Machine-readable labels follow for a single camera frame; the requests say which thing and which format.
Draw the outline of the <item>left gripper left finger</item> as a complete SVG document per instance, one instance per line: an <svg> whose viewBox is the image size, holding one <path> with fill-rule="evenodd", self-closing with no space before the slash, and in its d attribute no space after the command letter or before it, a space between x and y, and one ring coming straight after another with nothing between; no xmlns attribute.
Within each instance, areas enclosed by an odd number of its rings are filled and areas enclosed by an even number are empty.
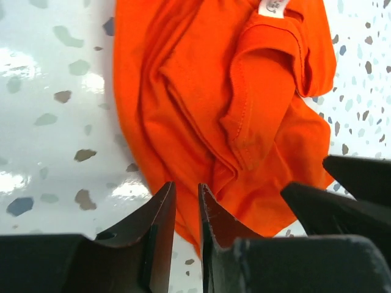
<svg viewBox="0 0 391 293"><path fill-rule="evenodd" d="M167 292L176 187L167 182L119 223L80 240L62 292Z"/></svg>

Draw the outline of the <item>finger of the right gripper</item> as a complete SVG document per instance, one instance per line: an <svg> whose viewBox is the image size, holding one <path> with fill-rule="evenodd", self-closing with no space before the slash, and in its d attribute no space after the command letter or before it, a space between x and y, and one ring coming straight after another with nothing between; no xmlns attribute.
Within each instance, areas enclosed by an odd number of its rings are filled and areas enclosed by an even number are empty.
<svg viewBox="0 0 391 293"><path fill-rule="evenodd" d="M390 240L390 209L298 183L280 192L308 235L356 234Z"/></svg>
<svg viewBox="0 0 391 293"><path fill-rule="evenodd" d="M390 207L390 160L329 155L325 170L355 199Z"/></svg>

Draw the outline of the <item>orange t shirt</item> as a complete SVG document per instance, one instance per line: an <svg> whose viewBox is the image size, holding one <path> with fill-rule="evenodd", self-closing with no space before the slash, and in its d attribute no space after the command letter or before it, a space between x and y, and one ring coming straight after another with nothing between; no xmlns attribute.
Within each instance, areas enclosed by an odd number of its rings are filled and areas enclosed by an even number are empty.
<svg viewBox="0 0 391 293"><path fill-rule="evenodd" d="M323 1L118 1L119 122L152 192L177 185L176 232L200 250L197 187L262 236L295 221L280 191L320 189L328 123L304 102L332 90Z"/></svg>

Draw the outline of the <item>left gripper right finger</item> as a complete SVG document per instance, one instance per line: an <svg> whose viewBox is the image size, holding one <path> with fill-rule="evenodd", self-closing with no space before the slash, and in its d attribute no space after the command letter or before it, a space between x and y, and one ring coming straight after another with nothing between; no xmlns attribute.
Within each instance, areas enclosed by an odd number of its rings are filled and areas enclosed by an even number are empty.
<svg viewBox="0 0 391 293"><path fill-rule="evenodd" d="M215 199L207 184L198 185L200 258L204 292L241 292L241 247L235 241L262 236L241 223Z"/></svg>

